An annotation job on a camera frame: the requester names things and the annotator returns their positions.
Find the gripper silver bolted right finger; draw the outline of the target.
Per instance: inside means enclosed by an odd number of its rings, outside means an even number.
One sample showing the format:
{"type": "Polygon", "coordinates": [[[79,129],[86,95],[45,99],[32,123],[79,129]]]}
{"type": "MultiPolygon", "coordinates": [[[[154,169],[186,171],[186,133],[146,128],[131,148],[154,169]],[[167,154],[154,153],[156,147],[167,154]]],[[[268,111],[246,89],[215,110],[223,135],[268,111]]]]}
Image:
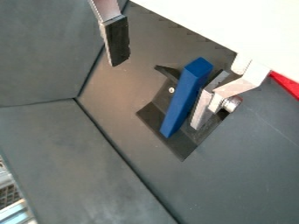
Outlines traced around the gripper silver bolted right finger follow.
{"type": "Polygon", "coordinates": [[[232,112],[240,104],[238,94],[258,88],[268,73],[268,67],[239,54],[231,65],[231,73],[223,71],[202,90],[191,127],[199,130],[220,109],[232,112]]]}

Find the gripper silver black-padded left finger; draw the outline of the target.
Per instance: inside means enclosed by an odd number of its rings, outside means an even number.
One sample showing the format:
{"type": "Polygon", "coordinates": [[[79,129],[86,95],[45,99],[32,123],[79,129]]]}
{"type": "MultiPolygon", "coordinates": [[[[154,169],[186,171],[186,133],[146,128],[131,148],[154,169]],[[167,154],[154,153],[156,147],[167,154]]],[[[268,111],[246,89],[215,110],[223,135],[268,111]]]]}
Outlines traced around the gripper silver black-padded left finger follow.
{"type": "Polygon", "coordinates": [[[88,0],[107,48],[107,59],[112,67],[120,65],[131,54],[128,21],[122,14],[118,0],[88,0]]]}

